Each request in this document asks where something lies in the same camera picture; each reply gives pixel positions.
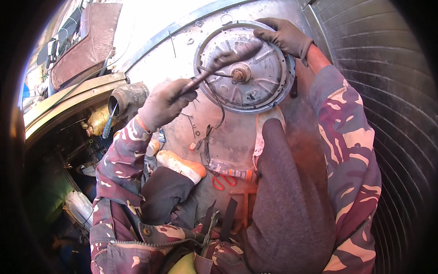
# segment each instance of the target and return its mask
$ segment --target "work glove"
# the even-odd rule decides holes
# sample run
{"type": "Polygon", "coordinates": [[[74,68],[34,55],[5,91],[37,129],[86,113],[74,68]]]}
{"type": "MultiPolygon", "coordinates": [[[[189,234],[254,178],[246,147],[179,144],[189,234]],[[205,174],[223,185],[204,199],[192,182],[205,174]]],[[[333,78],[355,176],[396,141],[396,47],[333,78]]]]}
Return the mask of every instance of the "work glove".
{"type": "Polygon", "coordinates": [[[307,67],[306,55],[310,45],[314,42],[312,38],[307,37],[288,20],[267,17],[257,19],[256,21],[270,26],[276,32],[264,28],[256,28],[254,36],[276,44],[283,52],[295,58],[300,58],[307,67]]]}
{"type": "Polygon", "coordinates": [[[138,109],[139,119],[150,132],[156,132],[157,128],[170,123],[189,102],[196,99],[198,94],[194,90],[188,90],[184,94],[181,92],[190,81],[178,79],[153,89],[145,104],[138,109]]]}

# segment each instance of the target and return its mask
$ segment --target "corrugated metal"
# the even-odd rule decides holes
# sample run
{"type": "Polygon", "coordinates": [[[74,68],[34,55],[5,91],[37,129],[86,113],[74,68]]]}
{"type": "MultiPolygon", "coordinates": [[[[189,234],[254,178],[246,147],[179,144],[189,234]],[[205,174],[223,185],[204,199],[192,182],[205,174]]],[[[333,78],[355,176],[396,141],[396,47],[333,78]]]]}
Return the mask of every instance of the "corrugated metal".
{"type": "Polygon", "coordinates": [[[318,46],[362,96],[375,130],[383,189],[372,227],[374,271],[400,273],[412,258],[409,252],[433,199],[438,166],[434,80],[414,34],[389,1],[316,0],[304,12],[318,46]]]}

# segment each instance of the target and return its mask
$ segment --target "person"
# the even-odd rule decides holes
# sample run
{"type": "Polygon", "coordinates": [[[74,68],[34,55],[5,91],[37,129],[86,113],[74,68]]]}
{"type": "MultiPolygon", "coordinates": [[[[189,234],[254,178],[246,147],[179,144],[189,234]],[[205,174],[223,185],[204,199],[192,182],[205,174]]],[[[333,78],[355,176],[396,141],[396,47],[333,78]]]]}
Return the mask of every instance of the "person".
{"type": "Polygon", "coordinates": [[[277,18],[258,21],[276,31],[255,29],[256,37],[300,58],[315,74],[307,96],[318,117],[327,186],[315,184],[297,168],[281,110],[259,114],[253,161],[260,179],[253,224],[228,241],[211,233],[203,253],[188,253],[169,264],[179,246],[204,240],[199,226],[191,231],[169,224],[171,206],[161,203],[186,199],[205,176],[203,166],[162,151],[157,160],[163,167],[140,187],[152,132],[197,96],[195,91],[181,94],[190,80],[178,79],[155,89],[96,169],[93,273],[371,272],[371,223],[381,175],[362,99],[296,26],[277,18]]]}

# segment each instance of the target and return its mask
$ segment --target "scissors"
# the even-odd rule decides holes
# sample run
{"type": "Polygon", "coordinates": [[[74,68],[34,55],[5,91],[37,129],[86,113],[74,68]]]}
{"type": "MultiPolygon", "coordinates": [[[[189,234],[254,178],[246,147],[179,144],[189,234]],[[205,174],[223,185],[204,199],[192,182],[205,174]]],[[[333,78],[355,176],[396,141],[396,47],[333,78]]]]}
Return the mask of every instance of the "scissors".
{"type": "Polygon", "coordinates": [[[218,173],[218,172],[213,172],[213,175],[214,175],[214,176],[213,176],[213,178],[212,178],[212,185],[213,185],[213,187],[214,187],[215,189],[217,189],[217,190],[222,191],[222,190],[225,189],[225,187],[223,186],[223,184],[219,181],[219,177],[224,178],[225,181],[226,181],[230,186],[236,186],[236,185],[237,185],[237,180],[236,180],[236,178],[234,178],[234,177],[232,177],[232,176],[222,175],[222,174],[220,174],[220,173],[218,173]]]}

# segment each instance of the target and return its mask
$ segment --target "camouflage pants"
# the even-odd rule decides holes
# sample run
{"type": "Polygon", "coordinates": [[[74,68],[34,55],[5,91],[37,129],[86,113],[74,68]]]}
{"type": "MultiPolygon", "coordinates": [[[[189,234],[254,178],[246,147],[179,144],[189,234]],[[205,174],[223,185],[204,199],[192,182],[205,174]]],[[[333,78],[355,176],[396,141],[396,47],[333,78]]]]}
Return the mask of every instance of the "camouflage pants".
{"type": "Polygon", "coordinates": [[[321,273],[336,233],[327,185],[297,168],[279,120],[262,134],[253,224],[242,235],[247,263],[255,273],[321,273]]]}

